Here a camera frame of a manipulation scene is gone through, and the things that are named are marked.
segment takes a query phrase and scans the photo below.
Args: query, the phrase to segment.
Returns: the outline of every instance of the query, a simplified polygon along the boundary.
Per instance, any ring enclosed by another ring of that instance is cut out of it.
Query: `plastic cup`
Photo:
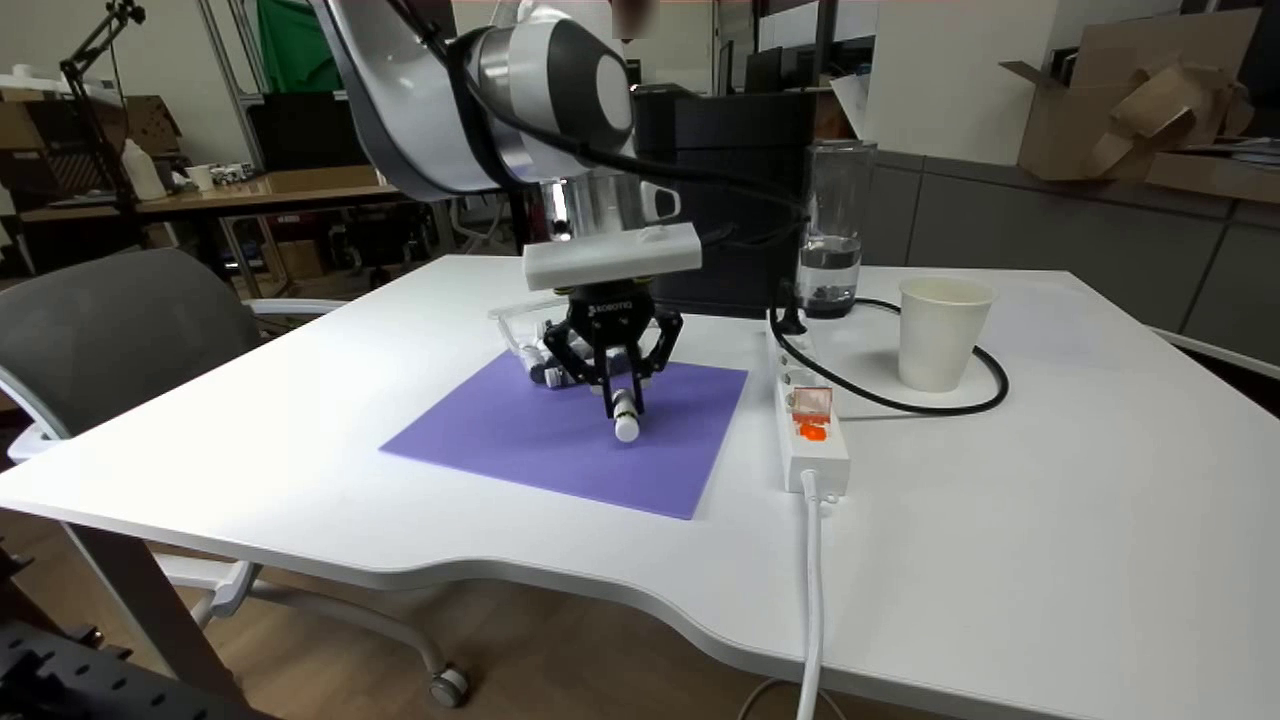
[[[961,386],[970,343],[990,313],[990,294],[963,281],[904,281],[904,329],[895,372],[907,387],[947,394]]]

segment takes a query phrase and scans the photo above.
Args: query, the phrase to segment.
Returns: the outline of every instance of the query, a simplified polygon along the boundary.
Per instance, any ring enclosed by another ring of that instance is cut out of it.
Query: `black stand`
[[[124,666],[97,630],[61,634],[10,578],[22,564],[0,550],[0,718],[37,720],[261,720],[242,701],[189,687]]]
[[[84,126],[84,137],[86,137],[86,156],[97,164],[97,176],[107,184],[107,192],[115,198],[115,207],[120,215],[131,215],[131,184],[120,167],[120,156],[84,92],[84,74],[115,45],[115,35],[126,29],[126,26],[144,26],[149,11],[134,7],[134,0],[107,0],[107,18],[84,35],[84,45],[61,62],[61,74],[71,88],[71,102],[76,102],[76,114],[81,114],[81,126]]]
[[[835,0],[814,0],[812,83],[829,75],[835,39]]]

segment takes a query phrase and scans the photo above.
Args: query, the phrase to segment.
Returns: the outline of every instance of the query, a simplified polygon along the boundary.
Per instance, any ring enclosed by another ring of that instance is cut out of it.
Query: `table leg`
[[[183,249],[183,242],[176,238],[173,220],[161,223],[169,249]]]
[[[189,252],[211,274],[219,275],[225,285],[230,285],[230,274],[225,264],[225,234],[219,223],[206,223],[206,220],[164,220],[164,230],[176,234],[176,242],[183,246],[189,238]]]
[[[30,261],[30,249],[27,249],[22,223],[21,223],[21,220],[10,220],[10,215],[2,215],[0,223],[2,223],[2,234],[7,234],[7,242],[10,242],[10,249],[15,249],[15,258],[22,261],[27,275],[37,275],[40,270],[37,270],[37,261]]]
[[[237,264],[241,264],[241,275],[242,275],[248,298],[261,298],[254,274],[248,270],[242,246],[241,246],[241,238],[237,238],[237,220],[241,220],[241,215],[219,215],[217,230],[225,234],[225,246],[237,252]]]
[[[285,298],[285,294],[293,294],[293,275],[286,275],[285,252],[275,246],[271,220],[267,215],[252,215],[252,220],[254,220],[254,234],[265,238],[267,275],[280,281],[267,298]]]
[[[57,630],[51,617],[42,617],[42,608],[22,588],[10,586],[10,572],[21,572],[21,564],[7,551],[0,551],[0,564],[2,564],[0,617],[42,630],[42,634],[63,634],[63,630]]]
[[[71,530],[71,525],[68,525],[68,536],[76,540],[76,550],[107,586],[124,617],[161,654],[161,661],[173,668],[176,679],[241,701],[248,710],[237,676],[219,666],[206,638],[195,630],[183,602],[164,582],[149,544],[131,536],[97,534],[97,530]]]

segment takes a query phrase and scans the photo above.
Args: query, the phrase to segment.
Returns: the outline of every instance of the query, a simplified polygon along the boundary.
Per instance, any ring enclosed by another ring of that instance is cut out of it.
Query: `desk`
[[[271,215],[271,214],[338,207],[338,204],[383,204],[383,201],[399,201],[399,192],[393,184],[378,184],[367,164],[350,164],[350,167],[267,174],[267,176],[237,184],[237,189],[161,198],[161,201],[134,204],[134,215],[144,223],[217,215],[219,238],[237,252],[241,270],[248,270],[242,249],[230,234],[237,220]],[[15,220],[21,223],[81,223],[81,220],[115,220],[115,215],[120,214],[111,204],[42,204],[42,207],[21,214]]]
[[[867,270],[862,294],[901,275]],[[956,718],[1270,718],[1280,424],[1065,274],[975,275],[1010,402],[970,421],[849,408],[825,679]],[[489,309],[520,287],[516,261],[429,264],[37,456],[0,508],[374,594],[492,578],[602,598],[797,676],[801,504],[758,324],[688,318],[674,348],[752,367],[688,525],[378,452],[502,348]],[[892,318],[854,313],[843,359],[884,376],[887,338]],[[237,450],[206,452],[225,424]]]

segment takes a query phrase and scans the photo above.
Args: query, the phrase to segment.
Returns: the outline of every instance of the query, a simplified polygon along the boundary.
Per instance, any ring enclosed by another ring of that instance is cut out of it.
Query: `gray chair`
[[[124,252],[22,281],[0,294],[0,394],[30,415],[7,456],[27,461],[252,354],[265,342],[261,322],[308,322],[329,309],[334,306],[241,306],[228,285],[183,252]],[[425,661],[439,704],[456,710],[469,696],[464,676],[393,617],[267,586],[248,560],[156,560],[176,588],[206,594],[192,608],[200,625],[230,617],[248,598],[308,608],[409,646]]]

